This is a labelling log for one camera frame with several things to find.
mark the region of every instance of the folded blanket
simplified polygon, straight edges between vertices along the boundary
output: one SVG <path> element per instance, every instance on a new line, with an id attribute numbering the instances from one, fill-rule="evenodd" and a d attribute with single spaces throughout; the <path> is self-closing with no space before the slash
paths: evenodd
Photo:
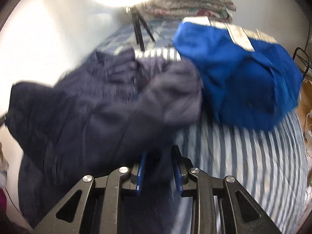
<path id="1" fill-rule="evenodd" d="M 150 0 L 142 5 L 146 14 L 166 19 L 208 16 L 220 22 L 232 22 L 236 7 L 231 0 Z"/>

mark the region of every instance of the navy blue clothing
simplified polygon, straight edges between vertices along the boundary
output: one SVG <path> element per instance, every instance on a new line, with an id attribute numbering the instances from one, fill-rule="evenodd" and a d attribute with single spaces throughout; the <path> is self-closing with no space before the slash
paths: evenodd
<path id="1" fill-rule="evenodd" d="M 235 44 L 228 29 L 185 22 L 173 44 L 199 70 L 203 100 L 217 121 L 268 131 L 297 106 L 302 75 L 281 45 L 246 40 L 253 51 Z"/>
<path id="2" fill-rule="evenodd" d="M 133 49 L 117 56 L 95 51 L 53 88 L 14 85 L 6 125 L 28 161 L 20 170 L 22 208 L 34 214 L 37 208 L 44 216 L 84 175 L 108 175 L 139 161 L 144 151 L 144 185 L 169 182 L 172 135 L 198 120 L 201 88 L 191 61 L 136 60 Z M 37 172 L 32 184 L 24 181 L 32 175 L 29 170 Z M 61 192 L 46 203 L 49 191 Z M 27 206 L 34 196 L 33 207 Z M 27 219 L 35 226 L 42 215 Z"/>

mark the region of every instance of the patterned bedsheet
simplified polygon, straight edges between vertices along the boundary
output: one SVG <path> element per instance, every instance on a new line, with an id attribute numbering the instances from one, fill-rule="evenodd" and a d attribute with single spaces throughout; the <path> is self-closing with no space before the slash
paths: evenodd
<path id="1" fill-rule="evenodd" d="M 156 43 L 142 29 L 146 47 L 143 53 L 136 45 L 133 25 L 122 27 L 98 49 L 117 54 L 131 45 L 138 58 L 162 56 L 179 60 L 171 43 L 179 22 L 147 22 Z M 282 233 L 294 233 L 304 208 L 308 175 L 304 139 L 295 110 L 269 133 L 220 125 L 203 111 L 200 122 L 178 132 L 175 142 L 183 156 L 208 174 L 219 178 L 235 176 Z M 176 193 L 174 197 L 179 213 L 172 234 L 190 233 L 191 201 Z"/>

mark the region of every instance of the metal screw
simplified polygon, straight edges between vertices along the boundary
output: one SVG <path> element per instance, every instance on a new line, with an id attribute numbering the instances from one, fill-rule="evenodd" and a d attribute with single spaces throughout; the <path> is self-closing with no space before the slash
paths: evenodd
<path id="1" fill-rule="evenodd" d="M 124 167 L 120 167 L 120 168 L 119 168 L 119 172 L 120 172 L 120 173 L 127 173 L 128 171 L 129 171 L 129 168 L 128 168 L 128 167 L 125 167 L 125 166 L 124 166 Z"/>
<path id="2" fill-rule="evenodd" d="M 92 180 L 92 176 L 91 176 L 91 175 L 85 175 L 85 176 L 82 178 L 82 180 L 83 180 L 84 182 L 90 182 L 90 181 Z"/>
<path id="3" fill-rule="evenodd" d="M 194 174 L 199 173 L 199 169 L 198 168 L 191 168 L 190 171 L 191 171 L 191 173 L 194 173 Z"/>
<path id="4" fill-rule="evenodd" d="M 232 177 L 232 176 L 227 176 L 226 180 L 227 180 L 227 182 L 230 182 L 230 183 L 234 183 L 234 181 L 235 181 L 234 177 Z"/>

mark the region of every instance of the triangular cutout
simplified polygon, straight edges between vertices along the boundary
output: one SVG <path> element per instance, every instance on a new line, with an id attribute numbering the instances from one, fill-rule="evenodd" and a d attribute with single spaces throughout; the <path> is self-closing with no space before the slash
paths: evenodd
<path id="1" fill-rule="evenodd" d="M 78 203 L 82 195 L 82 190 L 77 190 L 71 198 L 66 201 L 64 206 L 56 213 L 56 218 L 64 220 L 66 222 L 72 222 L 74 220 Z"/>
<path id="2" fill-rule="evenodd" d="M 251 222 L 260 219 L 260 215 L 255 210 L 253 205 L 247 200 L 241 191 L 236 191 L 236 198 L 238 201 L 239 209 L 241 210 L 241 217 L 244 222 Z"/>

